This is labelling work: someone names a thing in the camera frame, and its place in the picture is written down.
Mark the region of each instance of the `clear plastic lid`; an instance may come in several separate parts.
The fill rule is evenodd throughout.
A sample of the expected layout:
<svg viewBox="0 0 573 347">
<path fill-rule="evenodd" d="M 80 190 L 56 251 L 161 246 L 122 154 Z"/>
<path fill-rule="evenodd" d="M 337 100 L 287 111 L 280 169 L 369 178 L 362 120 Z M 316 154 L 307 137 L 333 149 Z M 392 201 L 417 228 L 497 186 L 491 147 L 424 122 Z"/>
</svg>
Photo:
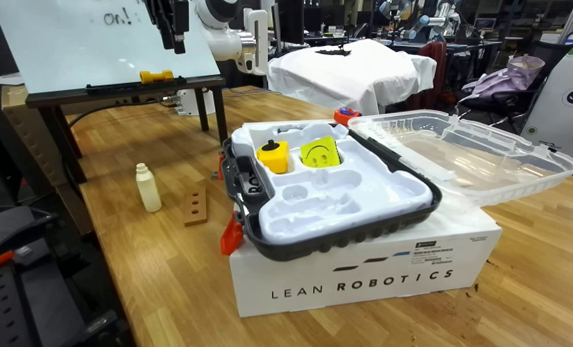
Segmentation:
<svg viewBox="0 0 573 347">
<path fill-rule="evenodd" d="M 348 127 L 479 206 L 539 193 L 573 174 L 573 158 L 524 138 L 434 110 L 357 117 Z"/>
</svg>

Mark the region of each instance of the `bottle cap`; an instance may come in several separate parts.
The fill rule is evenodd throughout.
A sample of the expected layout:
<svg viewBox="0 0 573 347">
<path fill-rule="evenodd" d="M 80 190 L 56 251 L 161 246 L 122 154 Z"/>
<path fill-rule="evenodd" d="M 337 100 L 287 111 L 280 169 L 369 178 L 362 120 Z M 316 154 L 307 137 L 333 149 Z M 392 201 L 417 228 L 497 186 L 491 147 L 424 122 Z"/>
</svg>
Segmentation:
<svg viewBox="0 0 573 347">
<path fill-rule="evenodd" d="M 136 165 L 136 173 L 137 174 L 144 174 L 147 171 L 149 171 L 149 169 L 147 168 L 147 165 L 145 165 L 145 163 L 140 162 Z"/>
</svg>

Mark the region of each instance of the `purple bag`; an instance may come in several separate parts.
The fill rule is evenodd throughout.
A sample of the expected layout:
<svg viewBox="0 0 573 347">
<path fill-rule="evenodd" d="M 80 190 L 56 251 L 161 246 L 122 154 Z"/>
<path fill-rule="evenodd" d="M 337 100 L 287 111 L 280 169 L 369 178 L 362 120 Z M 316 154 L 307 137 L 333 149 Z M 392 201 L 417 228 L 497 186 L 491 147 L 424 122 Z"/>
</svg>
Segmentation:
<svg viewBox="0 0 573 347">
<path fill-rule="evenodd" d="M 507 68 L 483 75 L 478 81 L 464 85 L 462 90 L 471 94 L 462 100 L 475 97 L 491 99 L 492 94 L 496 92 L 526 90 L 544 65 L 546 65 L 544 61 L 530 55 L 510 59 Z"/>
</svg>

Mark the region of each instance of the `white plastic bottle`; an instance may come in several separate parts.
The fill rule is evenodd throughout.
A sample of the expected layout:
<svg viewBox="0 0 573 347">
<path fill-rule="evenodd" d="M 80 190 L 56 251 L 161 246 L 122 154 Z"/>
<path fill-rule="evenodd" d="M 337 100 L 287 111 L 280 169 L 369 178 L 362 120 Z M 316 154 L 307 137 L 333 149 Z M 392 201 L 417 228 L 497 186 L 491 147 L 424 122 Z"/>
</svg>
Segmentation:
<svg viewBox="0 0 573 347">
<path fill-rule="evenodd" d="M 162 207 L 154 174 L 149 171 L 145 163 L 136 165 L 136 184 L 141 193 L 143 205 L 148 212 L 155 212 Z"/>
</svg>

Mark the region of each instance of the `wooden block with holes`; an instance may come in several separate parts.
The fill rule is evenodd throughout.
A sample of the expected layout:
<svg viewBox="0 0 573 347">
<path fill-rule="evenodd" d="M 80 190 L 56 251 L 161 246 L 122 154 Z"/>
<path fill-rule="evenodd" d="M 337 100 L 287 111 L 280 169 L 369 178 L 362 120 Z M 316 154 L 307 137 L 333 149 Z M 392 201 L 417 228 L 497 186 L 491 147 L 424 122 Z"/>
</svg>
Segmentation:
<svg viewBox="0 0 573 347">
<path fill-rule="evenodd" d="M 188 187 L 186 192 L 183 224 L 187 227 L 207 222 L 205 187 Z"/>
</svg>

